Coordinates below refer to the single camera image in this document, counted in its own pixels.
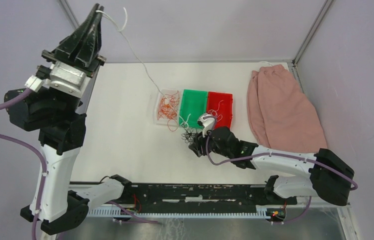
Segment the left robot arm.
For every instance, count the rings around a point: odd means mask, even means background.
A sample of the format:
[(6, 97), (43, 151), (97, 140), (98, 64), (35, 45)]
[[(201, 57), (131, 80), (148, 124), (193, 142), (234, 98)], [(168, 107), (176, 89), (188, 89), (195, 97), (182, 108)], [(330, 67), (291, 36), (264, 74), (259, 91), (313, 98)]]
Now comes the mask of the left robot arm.
[(78, 113), (82, 97), (106, 59), (102, 47), (101, 21), (104, 7), (96, 3), (84, 22), (58, 46), (41, 56), (49, 66), (39, 65), (23, 89), (9, 90), (4, 101), (24, 96), (6, 111), (10, 122), (24, 131), (38, 131), (41, 169), (35, 196), (20, 215), (40, 222), (48, 236), (78, 227), (86, 218), (88, 199), (69, 190), (75, 160), (86, 135), (85, 113)]

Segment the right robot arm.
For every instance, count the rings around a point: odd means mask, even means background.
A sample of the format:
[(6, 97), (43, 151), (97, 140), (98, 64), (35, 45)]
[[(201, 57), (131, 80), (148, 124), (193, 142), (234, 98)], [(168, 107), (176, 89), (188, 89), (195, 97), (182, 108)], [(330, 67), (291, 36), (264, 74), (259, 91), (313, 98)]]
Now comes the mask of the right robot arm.
[(275, 150), (239, 140), (227, 127), (195, 133), (188, 147), (215, 166), (232, 163), (241, 169), (285, 173), (272, 175), (266, 182), (263, 196), (270, 204), (291, 197), (318, 197), (342, 207), (347, 205), (350, 192), (358, 189), (354, 170), (326, 148), (316, 153)]

